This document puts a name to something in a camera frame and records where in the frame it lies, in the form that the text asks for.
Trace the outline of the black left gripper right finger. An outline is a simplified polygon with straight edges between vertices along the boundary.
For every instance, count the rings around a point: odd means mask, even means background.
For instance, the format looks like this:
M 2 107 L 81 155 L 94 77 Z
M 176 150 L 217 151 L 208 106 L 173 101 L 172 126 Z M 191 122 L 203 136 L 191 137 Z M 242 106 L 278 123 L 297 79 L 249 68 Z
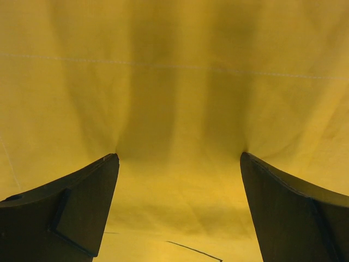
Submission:
M 247 152 L 240 170 L 263 261 L 348 261 L 348 196 Z

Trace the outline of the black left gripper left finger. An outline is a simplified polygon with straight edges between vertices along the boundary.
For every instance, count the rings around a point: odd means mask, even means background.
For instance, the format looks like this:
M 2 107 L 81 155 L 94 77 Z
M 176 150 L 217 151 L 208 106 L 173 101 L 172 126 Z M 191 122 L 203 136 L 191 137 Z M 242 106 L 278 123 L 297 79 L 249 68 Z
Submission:
M 117 154 L 1 201 L 1 261 L 92 261 L 119 172 Z

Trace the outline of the yellow printed cloth placemat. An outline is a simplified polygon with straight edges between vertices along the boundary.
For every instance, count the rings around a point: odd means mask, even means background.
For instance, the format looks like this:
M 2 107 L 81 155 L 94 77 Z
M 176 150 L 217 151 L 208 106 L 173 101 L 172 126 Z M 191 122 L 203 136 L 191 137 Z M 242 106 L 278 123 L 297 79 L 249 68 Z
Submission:
M 97 261 L 261 261 L 243 152 L 348 194 L 348 1 L 1 1 L 1 198 L 116 153 Z

